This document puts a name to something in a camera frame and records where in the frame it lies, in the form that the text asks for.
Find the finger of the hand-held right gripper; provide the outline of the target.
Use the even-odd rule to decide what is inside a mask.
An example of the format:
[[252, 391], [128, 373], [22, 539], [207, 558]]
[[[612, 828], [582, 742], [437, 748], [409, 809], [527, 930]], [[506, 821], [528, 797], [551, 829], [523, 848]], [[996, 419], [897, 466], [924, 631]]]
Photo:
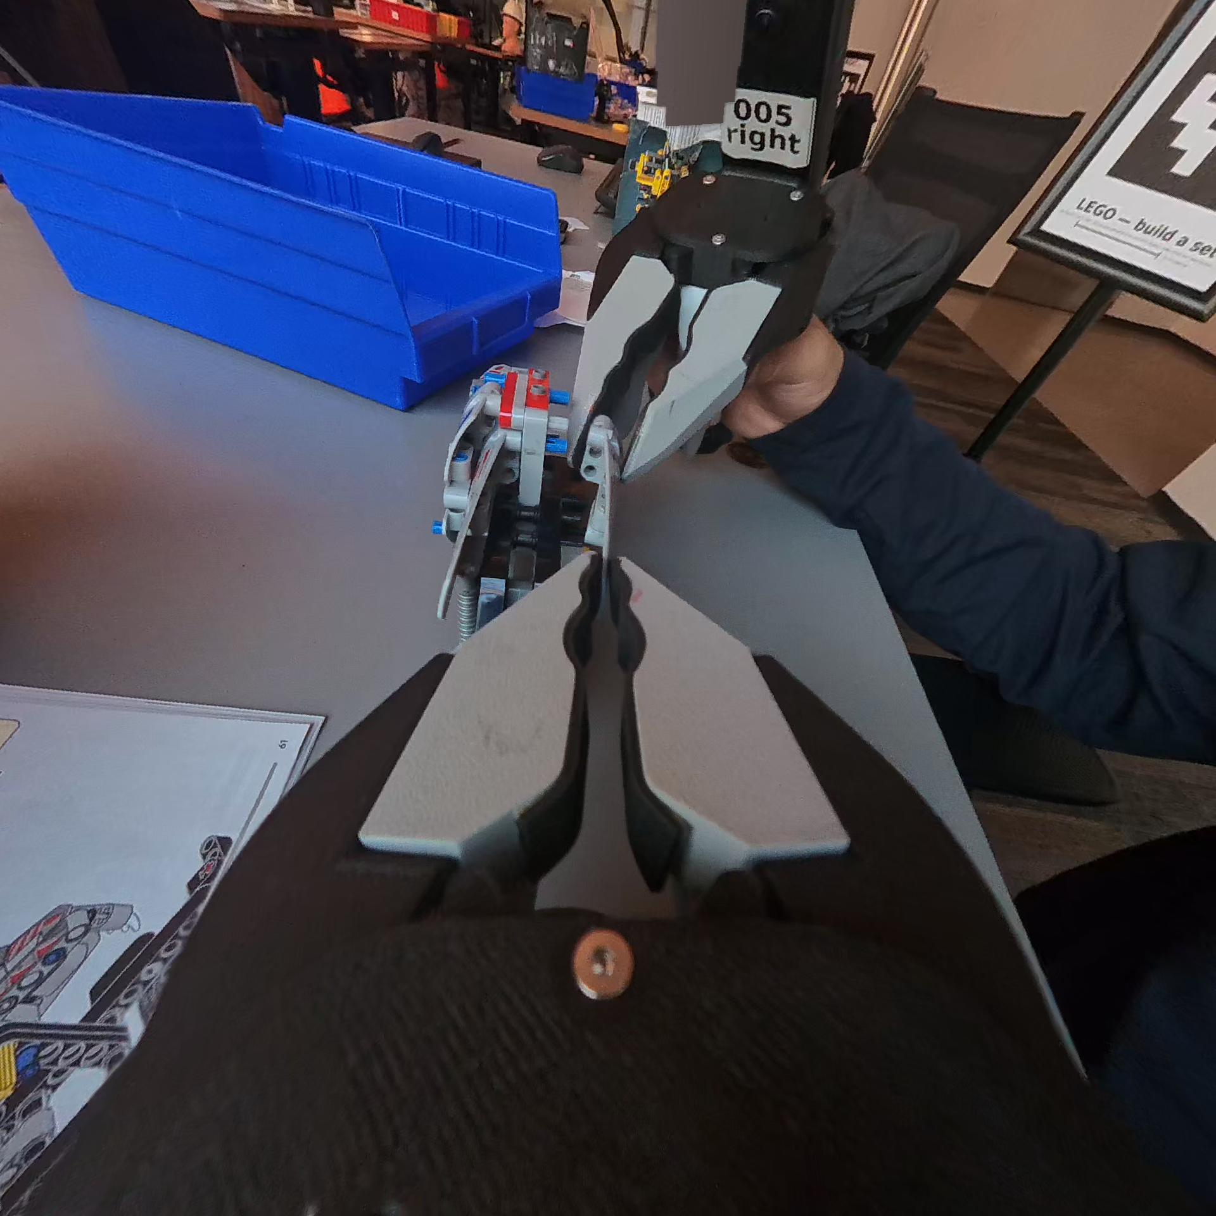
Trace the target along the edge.
[[631, 256], [589, 315], [570, 392], [570, 467], [584, 480], [603, 477], [611, 439], [592, 433], [604, 419], [625, 434], [625, 477], [664, 458], [682, 443], [680, 398], [664, 390], [644, 401], [648, 375], [675, 334], [680, 287], [658, 257]]
[[645, 476], [677, 451], [698, 451], [706, 430], [744, 386], [748, 351], [782, 290], [760, 280], [678, 290], [679, 357], [663, 389], [642, 408], [621, 480]]

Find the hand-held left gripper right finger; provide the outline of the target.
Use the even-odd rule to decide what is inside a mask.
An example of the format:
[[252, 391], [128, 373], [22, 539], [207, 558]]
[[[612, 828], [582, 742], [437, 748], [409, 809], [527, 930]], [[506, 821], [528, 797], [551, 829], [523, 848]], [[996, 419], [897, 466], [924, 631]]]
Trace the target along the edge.
[[850, 836], [741, 641], [626, 557], [608, 589], [625, 675], [629, 842], [646, 888], [844, 855]]

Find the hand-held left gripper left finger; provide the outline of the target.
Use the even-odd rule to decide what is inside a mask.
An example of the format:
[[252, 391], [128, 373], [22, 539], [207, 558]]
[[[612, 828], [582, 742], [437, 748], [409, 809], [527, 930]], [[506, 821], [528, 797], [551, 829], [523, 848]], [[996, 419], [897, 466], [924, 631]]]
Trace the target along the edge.
[[577, 842], [603, 562], [585, 553], [451, 655], [359, 842], [539, 880]]

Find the grey red lego model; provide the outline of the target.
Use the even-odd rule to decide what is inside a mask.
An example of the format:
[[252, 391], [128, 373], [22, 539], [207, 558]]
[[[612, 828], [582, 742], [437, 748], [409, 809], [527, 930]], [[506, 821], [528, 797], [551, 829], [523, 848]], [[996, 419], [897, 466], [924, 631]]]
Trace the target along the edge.
[[575, 560], [608, 560], [622, 468], [615, 424], [572, 423], [550, 372], [498, 363], [471, 382], [432, 524], [451, 546], [436, 614], [461, 642]]

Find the person's right forearm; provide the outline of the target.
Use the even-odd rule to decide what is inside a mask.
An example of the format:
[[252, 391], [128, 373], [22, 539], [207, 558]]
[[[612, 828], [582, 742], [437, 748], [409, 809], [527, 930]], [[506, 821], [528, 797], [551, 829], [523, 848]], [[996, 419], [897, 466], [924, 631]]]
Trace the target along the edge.
[[829, 400], [750, 441], [858, 536], [889, 604], [1002, 698], [1091, 747], [1212, 765], [1215, 548], [1116, 548], [1000, 485], [845, 351]]

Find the dark lego box yellow vehicle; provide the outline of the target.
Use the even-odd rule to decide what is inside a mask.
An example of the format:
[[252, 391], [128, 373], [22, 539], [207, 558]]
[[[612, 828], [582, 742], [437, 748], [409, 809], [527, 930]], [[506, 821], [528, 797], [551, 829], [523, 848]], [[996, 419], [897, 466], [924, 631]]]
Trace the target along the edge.
[[613, 235], [678, 181], [722, 170], [721, 126], [697, 128], [696, 134], [703, 138], [673, 148], [668, 129], [645, 123], [637, 115], [631, 119], [616, 190]]

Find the lego instruction booklet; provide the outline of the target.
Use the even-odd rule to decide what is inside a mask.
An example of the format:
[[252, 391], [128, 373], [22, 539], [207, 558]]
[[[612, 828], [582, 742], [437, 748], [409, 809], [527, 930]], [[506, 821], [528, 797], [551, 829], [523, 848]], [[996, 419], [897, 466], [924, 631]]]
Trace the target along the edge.
[[2, 686], [2, 1189], [145, 1035], [323, 714]]

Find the person's right hand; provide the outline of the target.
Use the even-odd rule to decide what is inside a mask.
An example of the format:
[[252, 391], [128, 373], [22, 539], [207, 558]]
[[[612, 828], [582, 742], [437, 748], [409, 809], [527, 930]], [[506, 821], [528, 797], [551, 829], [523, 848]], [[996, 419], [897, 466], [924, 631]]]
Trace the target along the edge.
[[759, 360], [721, 420], [736, 438], [748, 442], [779, 433], [829, 400], [844, 373], [844, 362], [844, 348], [813, 316], [796, 339]]

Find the grey cloth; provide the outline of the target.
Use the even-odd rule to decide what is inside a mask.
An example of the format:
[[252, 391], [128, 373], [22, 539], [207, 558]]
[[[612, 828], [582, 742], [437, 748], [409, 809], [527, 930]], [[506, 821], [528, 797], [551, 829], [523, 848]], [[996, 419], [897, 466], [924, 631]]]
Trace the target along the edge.
[[860, 170], [829, 180], [824, 192], [831, 252], [815, 314], [844, 339], [922, 300], [954, 261], [962, 232], [924, 208], [889, 201]]

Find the black chair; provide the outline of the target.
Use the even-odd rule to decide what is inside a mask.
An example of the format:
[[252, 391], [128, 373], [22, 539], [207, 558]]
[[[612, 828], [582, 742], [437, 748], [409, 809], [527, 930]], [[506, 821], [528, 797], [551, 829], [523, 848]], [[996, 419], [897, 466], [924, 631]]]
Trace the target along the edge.
[[920, 86], [864, 172], [887, 202], [957, 227], [950, 265], [919, 300], [897, 309], [859, 347], [888, 368], [941, 297], [1014, 215], [1083, 124], [1086, 114], [1030, 114], [939, 99]]

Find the small blue storage bin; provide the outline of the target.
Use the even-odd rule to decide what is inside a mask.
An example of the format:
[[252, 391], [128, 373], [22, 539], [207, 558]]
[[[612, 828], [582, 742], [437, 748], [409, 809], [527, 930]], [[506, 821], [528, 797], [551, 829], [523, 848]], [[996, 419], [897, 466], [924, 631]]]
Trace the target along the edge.
[[588, 121], [598, 105], [599, 78], [585, 72], [566, 78], [523, 66], [515, 68], [515, 95], [521, 106], [575, 121]]

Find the black framed sign on stand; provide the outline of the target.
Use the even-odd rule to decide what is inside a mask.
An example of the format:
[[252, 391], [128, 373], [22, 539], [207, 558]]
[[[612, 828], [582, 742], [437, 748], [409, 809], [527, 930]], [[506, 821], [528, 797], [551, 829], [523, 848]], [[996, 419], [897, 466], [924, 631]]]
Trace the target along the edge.
[[1215, 4], [1178, 2], [1121, 91], [1011, 237], [1095, 281], [965, 449], [983, 461], [1117, 295], [1215, 313]]

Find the large blue plastic bin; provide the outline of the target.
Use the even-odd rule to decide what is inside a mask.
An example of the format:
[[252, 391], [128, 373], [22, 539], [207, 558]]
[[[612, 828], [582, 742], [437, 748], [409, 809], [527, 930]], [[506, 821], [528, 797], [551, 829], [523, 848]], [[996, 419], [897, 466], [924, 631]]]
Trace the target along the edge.
[[79, 292], [393, 409], [560, 304], [553, 190], [250, 104], [4, 86], [2, 163]]

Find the background storage shelf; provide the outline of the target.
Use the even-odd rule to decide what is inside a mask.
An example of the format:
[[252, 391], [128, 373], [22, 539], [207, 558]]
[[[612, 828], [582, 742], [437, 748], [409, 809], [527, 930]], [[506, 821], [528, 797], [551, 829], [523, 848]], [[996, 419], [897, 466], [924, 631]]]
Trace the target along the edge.
[[423, 77], [423, 118], [440, 118], [439, 69], [458, 64], [456, 86], [466, 129], [501, 129], [506, 76], [521, 54], [479, 39], [463, 15], [406, 2], [199, 2], [190, 7], [221, 25], [238, 58], [260, 54], [300, 62], [322, 85], [341, 91], [356, 114], [404, 116], [401, 76], [416, 66]]

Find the person's leg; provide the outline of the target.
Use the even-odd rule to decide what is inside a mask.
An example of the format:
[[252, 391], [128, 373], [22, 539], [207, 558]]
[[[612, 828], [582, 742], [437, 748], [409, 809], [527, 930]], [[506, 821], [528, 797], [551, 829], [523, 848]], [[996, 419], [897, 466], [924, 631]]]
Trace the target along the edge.
[[1062, 871], [1015, 905], [1091, 1082], [1214, 1213], [1215, 828]]

